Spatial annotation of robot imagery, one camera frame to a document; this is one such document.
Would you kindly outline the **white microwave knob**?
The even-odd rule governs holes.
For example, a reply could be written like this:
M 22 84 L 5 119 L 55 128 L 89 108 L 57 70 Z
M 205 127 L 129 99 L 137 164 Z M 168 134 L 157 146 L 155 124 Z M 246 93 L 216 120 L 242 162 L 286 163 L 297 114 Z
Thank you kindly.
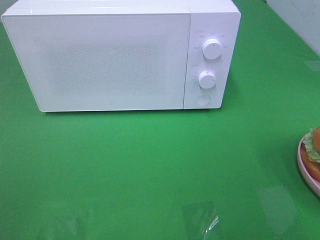
M 202 89 L 211 89 L 216 85 L 216 76 L 212 71 L 203 71 L 198 75 L 198 83 Z
M 214 60 L 222 54 L 222 44 L 216 37 L 205 40 L 202 44 L 203 56 L 208 60 Z

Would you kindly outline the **upper white microwave knob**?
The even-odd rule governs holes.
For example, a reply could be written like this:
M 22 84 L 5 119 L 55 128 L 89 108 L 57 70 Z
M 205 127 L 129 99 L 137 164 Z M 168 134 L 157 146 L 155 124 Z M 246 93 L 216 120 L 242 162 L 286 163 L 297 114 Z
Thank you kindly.
M 202 44 L 203 56 L 208 60 L 214 60 L 222 54 L 222 44 L 216 37 L 205 40 Z

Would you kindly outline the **white microwave door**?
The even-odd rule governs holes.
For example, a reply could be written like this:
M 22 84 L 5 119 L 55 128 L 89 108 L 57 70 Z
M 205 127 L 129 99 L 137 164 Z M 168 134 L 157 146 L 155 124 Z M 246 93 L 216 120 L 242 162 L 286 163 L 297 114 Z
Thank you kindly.
M 6 15 L 3 23 L 43 112 L 183 107 L 189 14 Z

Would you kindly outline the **round white door button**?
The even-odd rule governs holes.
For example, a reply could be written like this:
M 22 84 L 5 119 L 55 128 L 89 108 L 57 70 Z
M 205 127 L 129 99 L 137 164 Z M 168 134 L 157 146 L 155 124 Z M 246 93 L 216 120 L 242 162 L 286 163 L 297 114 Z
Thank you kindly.
M 195 102 L 199 106 L 207 106 L 211 101 L 211 97 L 208 94 L 201 94 L 195 98 Z

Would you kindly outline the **pink round plate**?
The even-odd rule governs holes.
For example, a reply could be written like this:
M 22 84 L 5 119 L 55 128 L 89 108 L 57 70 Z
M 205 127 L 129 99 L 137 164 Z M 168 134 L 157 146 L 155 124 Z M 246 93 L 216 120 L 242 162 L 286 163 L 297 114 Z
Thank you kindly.
M 303 140 L 304 140 L 304 137 L 301 138 L 301 140 L 299 141 L 298 147 L 297 147 L 296 160 L 297 160 L 298 169 L 299 169 L 304 181 L 309 186 L 309 188 L 319 198 L 320 197 L 320 183 L 309 174 L 309 172 L 307 171 L 307 169 L 303 163 L 303 159 L 301 156 Z

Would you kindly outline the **burger with lettuce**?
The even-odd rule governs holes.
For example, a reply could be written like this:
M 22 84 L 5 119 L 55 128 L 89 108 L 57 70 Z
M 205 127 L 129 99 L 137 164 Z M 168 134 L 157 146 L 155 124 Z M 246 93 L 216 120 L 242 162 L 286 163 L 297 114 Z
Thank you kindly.
M 311 128 L 301 143 L 301 158 L 309 175 L 320 181 L 320 127 Z

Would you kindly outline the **clear tape patch centre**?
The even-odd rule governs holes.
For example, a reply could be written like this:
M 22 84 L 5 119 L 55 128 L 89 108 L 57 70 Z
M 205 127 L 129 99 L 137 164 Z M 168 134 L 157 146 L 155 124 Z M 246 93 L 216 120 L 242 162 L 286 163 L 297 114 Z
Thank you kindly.
M 220 228 L 220 218 L 213 201 L 183 205 L 182 215 L 188 240 L 224 239 Z

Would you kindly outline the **white microwave oven body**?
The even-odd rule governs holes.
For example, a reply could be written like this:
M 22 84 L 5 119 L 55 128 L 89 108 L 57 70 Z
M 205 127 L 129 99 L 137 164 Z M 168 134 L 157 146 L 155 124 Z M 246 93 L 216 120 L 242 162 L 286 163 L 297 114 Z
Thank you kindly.
M 4 12 L 1 20 L 4 25 L 4 16 L 142 14 L 190 15 L 181 109 L 219 108 L 222 105 L 241 20 L 240 11 L 230 0 L 19 0 Z M 222 44 L 221 55 L 212 60 L 206 59 L 202 51 L 202 44 L 210 38 L 217 38 Z M 215 74 L 214 87 L 200 87 L 198 76 L 204 71 Z M 196 104 L 196 97 L 203 94 L 210 95 L 210 103 L 199 106 Z

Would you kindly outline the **lower white microwave knob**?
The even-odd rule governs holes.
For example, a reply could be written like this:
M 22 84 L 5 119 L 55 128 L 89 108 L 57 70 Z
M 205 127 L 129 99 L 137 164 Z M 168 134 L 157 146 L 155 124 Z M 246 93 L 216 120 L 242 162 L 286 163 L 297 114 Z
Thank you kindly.
M 198 83 L 202 89 L 211 89 L 216 85 L 216 76 L 212 71 L 203 71 L 198 75 Z

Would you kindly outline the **clear tape patch far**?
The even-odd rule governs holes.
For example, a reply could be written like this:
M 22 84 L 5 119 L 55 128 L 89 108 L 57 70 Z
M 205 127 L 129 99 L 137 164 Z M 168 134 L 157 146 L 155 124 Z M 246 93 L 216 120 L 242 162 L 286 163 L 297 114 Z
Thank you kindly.
M 320 71 L 320 61 L 306 61 L 305 64 L 314 72 Z

